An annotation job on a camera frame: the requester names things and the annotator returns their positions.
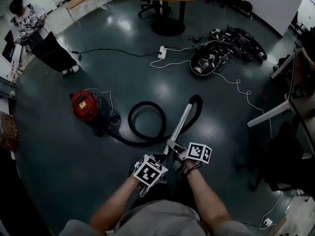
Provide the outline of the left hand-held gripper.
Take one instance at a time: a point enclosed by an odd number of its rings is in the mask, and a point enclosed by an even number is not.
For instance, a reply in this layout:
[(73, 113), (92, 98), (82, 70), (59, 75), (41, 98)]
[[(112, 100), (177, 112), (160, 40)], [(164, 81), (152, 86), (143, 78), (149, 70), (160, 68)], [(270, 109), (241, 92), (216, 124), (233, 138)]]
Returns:
[(145, 154), (130, 167), (128, 177), (134, 176), (139, 180), (138, 197), (145, 197), (149, 190), (157, 184), (167, 184), (165, 175), (168, 169), (163, 164), (165, 160), (166, 155), (163, 153)]

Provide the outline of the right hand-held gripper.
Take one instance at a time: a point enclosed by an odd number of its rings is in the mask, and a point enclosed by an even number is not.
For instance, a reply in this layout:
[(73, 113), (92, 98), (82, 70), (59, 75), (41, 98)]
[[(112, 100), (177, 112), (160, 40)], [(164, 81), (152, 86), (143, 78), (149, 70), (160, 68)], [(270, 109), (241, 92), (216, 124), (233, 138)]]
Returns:
[[(166, 143), (168, 147), (177, 154), (184, 153), (183, 162), (193, 160), (203, 164), (209, 164), (212, 149), (205, 144), (189, 143), (188, 149), (186, 149), (171, 139), (168, 139)], [(185, 176), (185, 164), (183, 162), (176, 160), (173, 164), (173, 170), (180, 178), (184, 178)]]

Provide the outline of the silver metal vacuum tube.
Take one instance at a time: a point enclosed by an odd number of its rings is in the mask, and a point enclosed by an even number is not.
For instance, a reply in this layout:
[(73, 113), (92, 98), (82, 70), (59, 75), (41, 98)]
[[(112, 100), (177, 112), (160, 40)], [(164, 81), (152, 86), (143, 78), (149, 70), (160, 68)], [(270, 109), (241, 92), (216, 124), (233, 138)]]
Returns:
[(169, 140), (172, 141), (172, 142), (175, 142), (178, 138), (178, 136), (180, 135), (180, 132), (189, 116), (189, 113), (192, 109), (192, 106), (193, 106), (193, 102), (190, 100), (188, 103), (187, 103), (187, 106), (184, 110), (184, 113), (182, 114), (174, 132), (172, 133), (172, 135), (170, 136)]

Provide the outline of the person's left forearm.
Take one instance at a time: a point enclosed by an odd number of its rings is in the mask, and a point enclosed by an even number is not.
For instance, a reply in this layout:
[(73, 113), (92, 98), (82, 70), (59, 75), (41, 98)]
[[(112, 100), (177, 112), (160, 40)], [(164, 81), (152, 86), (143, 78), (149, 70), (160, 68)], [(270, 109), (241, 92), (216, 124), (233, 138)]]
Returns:
[(89, 225), (102, 233), (112, 230), (122, 217), (127, 202), (139, 182), (140, 181), (134, 176), (128, 177), (93, 214)]

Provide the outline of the person's right forearm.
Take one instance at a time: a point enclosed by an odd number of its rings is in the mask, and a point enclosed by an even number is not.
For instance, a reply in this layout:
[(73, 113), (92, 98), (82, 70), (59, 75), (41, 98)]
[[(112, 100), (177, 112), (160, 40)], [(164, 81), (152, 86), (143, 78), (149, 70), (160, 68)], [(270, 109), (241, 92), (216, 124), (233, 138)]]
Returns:
[(219, 196), (210, 188), (196, 162), (185, 160), (185, 175), (191, 187), (200, 218), (210, 232), (214, 232), (221, 224), (230, 221), (228, 211)]

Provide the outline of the red vacuum cleaner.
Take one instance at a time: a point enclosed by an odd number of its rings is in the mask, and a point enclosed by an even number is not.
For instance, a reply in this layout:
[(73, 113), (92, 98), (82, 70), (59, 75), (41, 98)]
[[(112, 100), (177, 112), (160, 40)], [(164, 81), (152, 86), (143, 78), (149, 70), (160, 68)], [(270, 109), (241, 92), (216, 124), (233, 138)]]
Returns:
[(112, 104), (98, 93), (79, 90), (69, 95), (74, 117), (88, 125), (94, 135), (101, 137), (106, 129), (120, 123)]

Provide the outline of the person's grey shirt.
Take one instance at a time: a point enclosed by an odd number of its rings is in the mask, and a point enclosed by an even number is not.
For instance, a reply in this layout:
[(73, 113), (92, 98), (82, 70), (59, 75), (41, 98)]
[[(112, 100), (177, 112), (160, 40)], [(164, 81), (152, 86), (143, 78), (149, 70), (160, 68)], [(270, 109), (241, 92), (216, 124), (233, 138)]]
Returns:
[(236, 221), (224, 222), (210, 233), (191, 207), (160, 200), (128, 211), (105, 234), (85, 222), (70, 220), (59, 236), (252, 236), (252, 233)]

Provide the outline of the open black oval case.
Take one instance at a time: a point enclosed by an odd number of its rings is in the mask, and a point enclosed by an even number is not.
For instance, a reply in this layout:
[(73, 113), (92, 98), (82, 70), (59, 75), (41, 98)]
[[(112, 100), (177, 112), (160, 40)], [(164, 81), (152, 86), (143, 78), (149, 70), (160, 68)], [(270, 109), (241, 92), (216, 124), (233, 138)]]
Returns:
[(207, 77), (216, 70), (230, 49), (220, 41), (210, 41), (200, 47), (190, 60), (190, 70), (197, 76)]

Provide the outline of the brown box with clear bag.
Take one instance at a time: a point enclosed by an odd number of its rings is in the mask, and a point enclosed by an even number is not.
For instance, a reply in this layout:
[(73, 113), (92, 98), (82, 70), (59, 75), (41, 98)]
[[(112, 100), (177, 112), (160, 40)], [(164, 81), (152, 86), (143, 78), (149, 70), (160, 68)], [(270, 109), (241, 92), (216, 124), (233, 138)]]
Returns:
[(15, 117), (0, 111), (0, 148), (16, 153), (19, 146), (19, 131)]

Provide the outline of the black swivel chair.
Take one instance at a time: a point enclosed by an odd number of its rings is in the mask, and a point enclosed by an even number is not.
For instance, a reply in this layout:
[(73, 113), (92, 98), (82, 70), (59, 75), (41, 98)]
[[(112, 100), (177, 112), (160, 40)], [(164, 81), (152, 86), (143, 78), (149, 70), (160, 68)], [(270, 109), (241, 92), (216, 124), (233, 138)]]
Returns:
[(138, 17), (142, 18), (142, 14), (150, 9), (155, 11), (155, 18), (158, 19), (161, 17), (162, 13), (160, 10), (163, 10), (162, 1), (158, 0), (140, 0), (145, 3), (141, 5), (141, 10), (138, 12)]

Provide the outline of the grey folded hand cart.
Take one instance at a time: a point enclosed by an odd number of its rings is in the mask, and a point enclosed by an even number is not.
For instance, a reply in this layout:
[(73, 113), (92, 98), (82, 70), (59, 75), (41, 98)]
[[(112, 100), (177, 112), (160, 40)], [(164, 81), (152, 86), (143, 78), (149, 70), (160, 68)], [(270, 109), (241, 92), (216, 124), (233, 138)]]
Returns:
[(0, 98), (16, 100), (16, 85), (0, 77)]

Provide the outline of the pile of red white packets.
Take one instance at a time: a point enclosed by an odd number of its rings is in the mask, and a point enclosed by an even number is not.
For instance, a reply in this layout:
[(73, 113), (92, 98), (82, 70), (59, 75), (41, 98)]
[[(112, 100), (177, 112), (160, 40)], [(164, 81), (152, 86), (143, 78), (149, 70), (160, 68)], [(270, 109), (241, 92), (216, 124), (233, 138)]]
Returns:
[(6, 76), (7, 80), (12, 83), (16, 82), (16, 80), (22, 75), (24, 70), (25, 70), (25, 67), (22, 66), (22, 64), (19, 61), (13, 60), (11, 62), (11, 71)]

